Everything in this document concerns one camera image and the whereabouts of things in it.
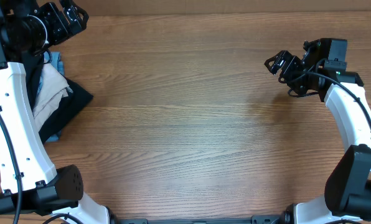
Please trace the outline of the black t-shirt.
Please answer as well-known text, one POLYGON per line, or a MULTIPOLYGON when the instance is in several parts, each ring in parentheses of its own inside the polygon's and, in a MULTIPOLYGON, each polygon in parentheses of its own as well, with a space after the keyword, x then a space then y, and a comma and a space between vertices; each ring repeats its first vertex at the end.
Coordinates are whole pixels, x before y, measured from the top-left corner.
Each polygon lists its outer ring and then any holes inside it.
POLYGON ((26 71, 27 96, 31 108, 35 105, 44 59, 43 54, 33 56, 29 52, 22 53, 22 63, 26 71))

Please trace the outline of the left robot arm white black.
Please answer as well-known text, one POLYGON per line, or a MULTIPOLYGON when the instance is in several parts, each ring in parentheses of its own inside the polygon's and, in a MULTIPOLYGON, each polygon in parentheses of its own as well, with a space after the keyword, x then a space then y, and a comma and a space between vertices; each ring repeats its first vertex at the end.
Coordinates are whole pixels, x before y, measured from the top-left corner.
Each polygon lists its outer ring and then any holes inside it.
POLYGON ((36 128, 25 64, 44 66, 44 52, 86 29, 88 14, 71 0, 0 1, 0 215, 36 213, 48 222, 117 223, 84 192, 79 169, 56 168, 36 128))

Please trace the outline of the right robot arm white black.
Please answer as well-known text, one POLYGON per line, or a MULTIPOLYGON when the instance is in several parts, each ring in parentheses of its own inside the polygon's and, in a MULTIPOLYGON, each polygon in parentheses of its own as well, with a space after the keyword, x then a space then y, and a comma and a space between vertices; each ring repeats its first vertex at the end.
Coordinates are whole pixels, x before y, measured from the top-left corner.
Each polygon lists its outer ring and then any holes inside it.
POLYGON ((371 221, 371 110, 359 74, 347 71, 345 55, 343 47, 310 47, 302 58, 282 50, 264 62, 297 96, 320 96, 345 149, 323 196, 290 205, 278 223, 371 221))

